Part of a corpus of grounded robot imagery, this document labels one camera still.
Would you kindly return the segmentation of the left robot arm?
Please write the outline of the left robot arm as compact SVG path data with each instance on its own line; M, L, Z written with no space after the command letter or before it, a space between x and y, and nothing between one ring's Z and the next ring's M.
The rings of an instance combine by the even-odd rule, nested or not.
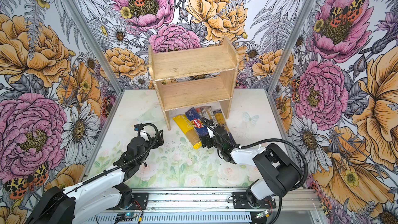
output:
M146 164L152 149L163 144L163 131L158 131L154 137L134 137L126 152L104 172L63 189L54 186L47 190L26 222L82 224L104 210L129 207L133 200L125 181Z

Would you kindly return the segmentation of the blue Barilla pasta box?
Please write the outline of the blue Barilla pasta box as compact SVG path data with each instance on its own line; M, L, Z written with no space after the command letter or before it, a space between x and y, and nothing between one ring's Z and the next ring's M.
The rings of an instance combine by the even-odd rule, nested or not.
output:
M206 141L206 139L209 137L208 129L203 124L203 122L201 120L201 116L197 112L197 110L192 107L188 111L185 112L185 116L191 122L191 124L194 127L195 131L197 132L200 140L202 142Z

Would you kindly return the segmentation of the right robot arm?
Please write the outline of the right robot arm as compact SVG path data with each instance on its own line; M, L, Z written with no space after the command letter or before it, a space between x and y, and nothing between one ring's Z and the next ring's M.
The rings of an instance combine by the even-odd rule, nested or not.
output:
M213 133L213 144L219 157L231 164L257 168L261 178L248 187L243 196L252 208L261 207L267 197L283 198L288 192L300 188L308 176L308 162L303 153L293 144L282 139L265 139L250 145L236 144L227 130L212 120L201 121ZM282 143L295 149L301 156L301 169L278 145Z

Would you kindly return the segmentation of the yellow blue spaghetti bag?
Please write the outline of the yellow blue spaghetti bag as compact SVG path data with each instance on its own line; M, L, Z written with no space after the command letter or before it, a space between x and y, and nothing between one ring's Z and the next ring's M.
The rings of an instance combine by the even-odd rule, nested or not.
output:
M226 130L231 142L233 144L236 144L235 140L233 139L232 133L230 132L230 130L229 130L228 126L227 126L227 122L226 122L226 119L225 119L222 111L221 110L214 110L213 114L214 114L214 116L217 119L218 125L223 126L224 129Z

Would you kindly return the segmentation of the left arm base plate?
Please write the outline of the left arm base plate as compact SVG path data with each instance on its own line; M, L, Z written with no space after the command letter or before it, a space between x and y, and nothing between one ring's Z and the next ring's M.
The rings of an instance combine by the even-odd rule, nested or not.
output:
M108 210L118 211L132 211L132 210L146 210L148 204L148 193L130 193L124 194L120 202Z

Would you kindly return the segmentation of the clear blue-end spaghetti bag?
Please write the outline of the clear blue-end spaghetti bag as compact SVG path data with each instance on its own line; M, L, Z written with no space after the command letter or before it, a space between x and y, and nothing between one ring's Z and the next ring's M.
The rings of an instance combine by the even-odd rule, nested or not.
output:
M205 123L207 123L211 127L216 127L218 122L210 106L201 107L201 114L202 117L205 119Z

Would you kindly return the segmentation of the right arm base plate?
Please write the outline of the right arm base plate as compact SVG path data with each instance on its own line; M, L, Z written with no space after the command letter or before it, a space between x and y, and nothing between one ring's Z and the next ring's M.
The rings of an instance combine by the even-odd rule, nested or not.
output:
M266 197L262 200L254 198L254 202L250 203L246 192L232 192L232 204L234 209L249 209L249 208L276 208L276 201L272 197Z

